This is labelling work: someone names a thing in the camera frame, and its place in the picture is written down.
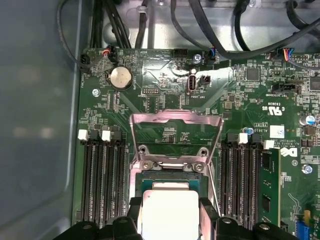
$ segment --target mounting hole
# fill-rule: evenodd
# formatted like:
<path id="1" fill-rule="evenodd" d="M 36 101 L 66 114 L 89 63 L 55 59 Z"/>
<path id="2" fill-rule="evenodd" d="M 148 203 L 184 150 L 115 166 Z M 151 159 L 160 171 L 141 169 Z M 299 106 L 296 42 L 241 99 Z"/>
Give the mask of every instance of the mounting hole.
<path id="1" fill-rule="evenodd" d="M 202 150 L 202 151 L 201 151 L 201 155 L 202 155 L 202 156 L 206 156 L 207 154 L 208 154 L 207 150 Z"/>

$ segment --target capacitor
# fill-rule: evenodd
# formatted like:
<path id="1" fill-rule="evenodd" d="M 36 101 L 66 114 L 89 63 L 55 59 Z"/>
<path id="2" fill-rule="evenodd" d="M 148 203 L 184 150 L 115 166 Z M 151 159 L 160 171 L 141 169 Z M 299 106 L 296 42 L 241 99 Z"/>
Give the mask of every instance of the capacitor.
<path id="1" fill-rule="evenodd" d="M 315 122 L 316 122 L 316 119 L 312 115 L 303 115 L 300 117 L 300 120 L 299 120 L 299 123 L 302 126 L 313 125 L 313 124 L 315 124 Z"/>
<path id="2" fill-rule="evenodd" d="M 248 134 L 248 136 L 251 136 L 252 134 L 255 133 L 255 130 L 252 127 L 244 127 L 242 129 L 242 132 L 245 134 Z"/>

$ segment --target cable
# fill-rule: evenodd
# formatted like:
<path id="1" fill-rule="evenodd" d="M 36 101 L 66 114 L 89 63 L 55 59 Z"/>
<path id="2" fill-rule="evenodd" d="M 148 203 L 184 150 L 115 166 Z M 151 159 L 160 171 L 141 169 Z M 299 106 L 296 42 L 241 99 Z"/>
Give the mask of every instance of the cable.
<path id="1" fill-rule="evenodd" d="M 241 33 L 241 15 L 247 10 L 250 0 L 238 0 L 233 10 L 234 15 L 234 32 L 243 51 L 250 51 Z"/>
<path id="2" fill-rule="evenodd" d="M 234 32 L 235 38 L 238 41 L 240 47 L 243 51 L 250 51 L 249 47 L 247 46 L 240 29 L 240 22 L 241 22 L 241 13 L 236 13 L 234 16 Z"/>
<path id="3" fill-rule="evenodd" d="M 294 0 L 289 0 L 286 4 L 286 14 L 290 20 L 290 22 L 299 30 L 302 30 L 303 28 L 307 27 L 309 24 L 307 24 L 305 21 L 303 21 L 296 13 L 295 6 L 294 6 Z M 313 29 L 308 34 L 314 36 L 318 40 L 320 40 L 320 30 Z"/>
<path id="4" fill-rule="evenodd" d="M 68 0 L 60 0 L 58 7 L 57 7 L 57 12 L 56 12 L 56 22 L 57 22 L 57 26 L 58 26 L 58 33 L 59 33 L 59 38 L 60 41 L 62 43 L 63 48 L 66 51 L 66 54 L 68 55 L 68 57 L 75 63 L 77 64 L 79 67 L 81 68 L 91 68 L 94 65 L 96 65 L 102 58 L 103 55 L 98 56 L 92 63 L 90 64 L 83 64 L 82 62 L 80 62 L 79 60 L 77 60 L 72 52 L 70 51 L 68 44 L 66 42 L 65 39 L 65 35 L 64 35 L 64 31 L 62 29 L 62 20 L 61 20 L 61 13 L 62 13 L 62 9 L 64 8 L 64 5 L 66 4 Z"/>
<path id="5" fill-rule="evenodd" d="M 109 6 L 105 5 L 104 6 L 104 9 L 106 11 L 106 14 L 108 15 L 108 18 L 109 18 L 109 21 L 111 23 L 111 26 L 112 26 L 112 30 L 113 30 L 113 33 L 115 35 L 115 39 L 116 39 L 116 42 L 118 43 L 119 47 L 121 49 L 125 49 L 125 42 L 120 34 L 120 31 L 118 29 L 118 26 L 117 26 L 117 23 L 116 23 L 116 20 L 114 19 L 113 17 L 113 13 L 112 11 L 110 10 Z"/>
<path id="6" fill-rule="evenodd" d="M 149 3 L 148 0 L 143 0 L 141 6 L 147 7 L 148 3 Z M 141 12 L 139 17 L 139 30 L 138 30 L 138 34 L 136 36 L 135 45 L 134 45 L 135 49 L 142 48 L 142 43 L 144 41 L 146 28 L 147 28 L 147 14 L 145 12 Z"/>
<path id="7" fill-rule="evenodd" d="M 93 2 L 93 11 L 92 11 L 92 23 L 91 23 L 91 34 L 90 34 L 90 48 L 94 48 L 96 45 L 96 25 L 97 25 L 97 10 L 98 10 L 98 0 Z"/>
<path id="8" fill-rule="evenodd" d="M 315 29 L 318 24 L 320 24 L 320 18 L 318 18 L 316 21 L 304 27 L 302 30 L 296 32 L 292 36 L 289 36 L 272 45 L 269 45 L 260 49 L 256 49 L 253 51 L 230 52 L 225 50 L 225 48 L 222 46 L 219 39 L 217 38 L 216 34 L 212 30 L 210 23 L 208 21 L 208 18 L 206 17 L 205 12 L 200 4 L 200 1 L 199 0 L 188 0 L 188 1 L 193 11 L 193 14 L 195 16 L 195 19 L 199 27 L 201 28 L 202 32 L 204 33 L 204 35 L 207 37 L 207 39 L 211 42 L 211 44 L 216 48 L 216 50 L 219 52 L 219 54 L 222 57 L 230 60 L 250 59 L 264 53 L 269 53 L 277 48 L 282 48 L 296 41 L 297 39 L 301 38 L 311 30 Z"/>
<path id="9" fill-rule="evenodd" d="M 110 11 L 115 19 L 115 22 L 117 23 L 117 27 L 120 31 L 120 34 L 122 36 L 122 39 L 123 39 L 123 42 L 124 42 L 124 46 L 126 49 L 130 49 L 131 48 L 131 43 L 129 41 L 129 37 L 128 37 L 128 34 L 127 34 L 127 31 L 126 31 L 126 27 L 124 25 L 124 22 L 122 21 L 119 13 L 118 13 L 118 10 L 116 8 L 116 5 L 115 3 L 113 2 L 113 0 L 106 0 L 107 2 L 107 6 L 106 8 L 110 8 Z"/>
<path id="10" fill-rule="evenodd" d="M 184 30 L 183 28 L 180 26 L 177 18 L 176 18 L 176 7 L 177 7 L 177 0 L 171 0 L 171 4 L 170 4 L 170 10 L 171 10 L 171 21 L 172 24 L 174 26 L 174 28 L 176 29 L 176 31 L 186 40 L 188 40 L 190 43 L 192 43 L 193 45 L 195 45 L 196 47 L 203 49 L 203 50 L 208 50 L 208 47 L 203 46 L 202 44 L 200 44 L 199 42 L 197 42 L 196 40 L 194 40 L 193 38 L 191 38 Z"/>

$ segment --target silver metal plate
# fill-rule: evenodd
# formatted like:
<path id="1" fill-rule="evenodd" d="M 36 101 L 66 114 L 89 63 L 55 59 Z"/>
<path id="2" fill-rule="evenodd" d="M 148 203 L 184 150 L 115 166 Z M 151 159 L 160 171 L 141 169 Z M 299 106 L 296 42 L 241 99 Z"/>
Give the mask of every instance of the silver metal plate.
<path id="1" fill-rule="evenodd" d="M 197 240 L 199 195 L 190 190 L 147 190 L 142 202 L 145 240 Z"/>

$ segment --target green circuit board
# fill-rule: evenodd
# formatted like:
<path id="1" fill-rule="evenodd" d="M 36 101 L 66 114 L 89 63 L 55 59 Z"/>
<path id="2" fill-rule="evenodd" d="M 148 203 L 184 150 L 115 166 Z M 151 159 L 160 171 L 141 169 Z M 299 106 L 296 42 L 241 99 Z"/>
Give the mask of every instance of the green circuit board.
<path id="1" fill-rule="evenodd" d="M 87 49 L 84 54 L 93 60 L 101 52 L 101 49 Z M 196 54 L 202 58 L 200 63 L 194 61 Z M 212 159 L 218 194 L 224 139 L 227 134 L 237 136 L 244 129 L 253 129 L 259 134 L 262 145 L 269 140 L 274 143 L 270 150 L 273 156 L 271 175 L 262 173 L 259 187 L 268 192 L 266 198 L 277 204 L 272 201 L 264 204 L 264 210 L 259 209 L 260 220 L 270 220 L 287 228 L 293 235 L 297 234 L 297 222 L 304 222 L 310 227 L 308 239 L 320 239 L 320 76 L 316 72 L 294 67 L 282 57 L 271 54 L 246 60 L 219 61 L 217 57 L 209 59 L 208 53 L 201 50 L 117 49 L 114 58 L 117 64 L 104 57 L 90 71 L 81 74 L 78 109 L 78 130 L 87 130 L 90 136 L 93 131 L 101 133 L 108 127 L 119 132 L 123 139 L 122 150 L 112 153 L 115 164 L 110 173 L 122 182 L 109 185 L 110 201 L 118 193 L 121 206 L 116 207 L 109 217 L 125 214 L 129 203 L 129 163 L 135 153 L 129 125 L 131 114 L 190 110 L 199 115 L 221 116 L 224 120 Z M 297 53 L 292 59 L 310 67 L 320 65 L 320 54 Z M 128 89 L 115 90 L 110 84 L 110 72 L 114 67 L 126 67 L 131 72 L 132 84 Z M 188 88 L 191 69 L 197 79 L 194 90 Z M 209 82 L 203 76 L 209 76 Z M 301 117 L 306 115 L 314 116 L 315 123 L 303 126 Z M 194 155 L 199 147 L 209 148 L 210 140 L 217 134 L 214 128 L 190 127 L 181 121 L 151 125 L 138 127 L 137 139 L 141 144 L 148 144 L 153 154 Z M 95 148 L 88 153 L 85 146 L 81 141 L 77 144 L 74 223 L 81 219 L 85 197 L 83 185 L 87 159 L 84 156 L 98 151 Z M 119 158 L 123 158 L 123 166 L 117 167 Z M 311 167 L 311 173 L 303 171 L 306 166 Z M 98 168 L 97 173 L 108 174 L 104 170 L 99 172 Z M 101 179 L 88 187 L 99 192 L 103 185 L 99 181 Z M 122 183 L 121 191 L 118 191 L 117 186 Z M 94 203 L 91 208 L 93 211 L 98 209 Z M 269 208 L 268 214 L 264 213 L 266 208 Z"/>

